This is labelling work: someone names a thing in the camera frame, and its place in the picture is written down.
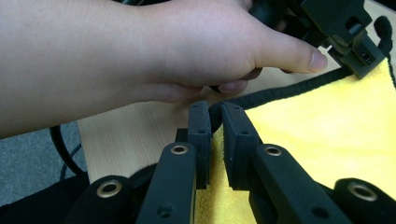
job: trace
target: yellow cloth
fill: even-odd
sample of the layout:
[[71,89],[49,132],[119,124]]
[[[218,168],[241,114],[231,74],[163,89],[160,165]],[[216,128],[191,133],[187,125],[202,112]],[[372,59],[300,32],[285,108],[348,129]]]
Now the yellow cloth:
[[[362,80],[345,77],[247,110],[264,143],[287,149],[319,183],[368,181],[396,198],[396,91],[387,60]],[[255,223],[248,192],[229,188],[222,127],[214,133],[211,185],[197,190],[196,223]]]

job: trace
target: gray carpet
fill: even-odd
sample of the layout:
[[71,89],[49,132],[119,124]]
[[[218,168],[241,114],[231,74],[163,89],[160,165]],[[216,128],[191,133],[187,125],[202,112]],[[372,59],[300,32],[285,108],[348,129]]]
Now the gray carpet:
[[[64,124],[61,130],[67,148],[72,151],[80,143],[77,124]],[[87,170],[82,148],[73,159],[82,170]],[[58,182],[63,165],[47,129],[0,140],[0,206]],[[67,169],[66,177],[72,175]]]

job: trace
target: finger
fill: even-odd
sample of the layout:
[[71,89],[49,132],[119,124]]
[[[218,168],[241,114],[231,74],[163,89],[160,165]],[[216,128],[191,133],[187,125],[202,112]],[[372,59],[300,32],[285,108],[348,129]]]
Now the finger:
[[236,80],[219,86],[219,91],[228,94],[237,94],[247,88],[248,82],[246,80]]
[[302,40],[264,27],[256,67],[278,67],[295,73],[316,73],[327,66],[327,58]]

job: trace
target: black machine part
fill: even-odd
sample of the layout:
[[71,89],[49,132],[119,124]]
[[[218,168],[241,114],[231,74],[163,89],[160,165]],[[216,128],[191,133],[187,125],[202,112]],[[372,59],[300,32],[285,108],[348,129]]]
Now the black machine part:
[[385,59],[367,35],[372,19],[363,5],[364,0],[258,0],[250,13],[271,28],[285,21],[285,34],[316,48],[332,46],[329,54],[363,78]]
[[[65,223],[193,223],[195,191],[209,183],[208,158],[202,156],[207,154],[199,152],[210,151],[203,147],[210,145],[206,135],[211,136],[205,111],[206,102],[191,106],[190,130],[177,131],[176,142],[164,148],[155,171],[95,181]],[[222,112],[229,184],[249,191],[258,223],[396,223],[396,202],[381,189],[356,178],[326,188],[285,148],[264,144],[242,107],[224,103]]]

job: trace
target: black cord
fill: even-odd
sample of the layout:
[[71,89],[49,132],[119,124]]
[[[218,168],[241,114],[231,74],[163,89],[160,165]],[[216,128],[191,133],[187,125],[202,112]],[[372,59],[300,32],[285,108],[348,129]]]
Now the black cord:
[[[81,149],[81,144],[78,144],[72,152],[70,152],[70,157],[73,158],[73,156]],[[64,166],[62,166],[62,170],[61,170],[61,176],[59,177],[59,180],[62,181],[64,180],[64,178],[66,177],[66,169],[67,169],[67,165],[66,163],[64,164]]]
[[69,167],[69,169],[73,173],[75,173],[75,175],[82,174],[83,171],[73,161],[71,155],[69,154],[69,151],[66,148],[66,145],[64,144],[64,139],[62,138],[61,133],[61,126],[58,125],[49,128],[49,134],[52,139],[53,145],[55,145],[56,150],[58,151],[62,160],[64,160],[64,163],[67,165],[67,167]]

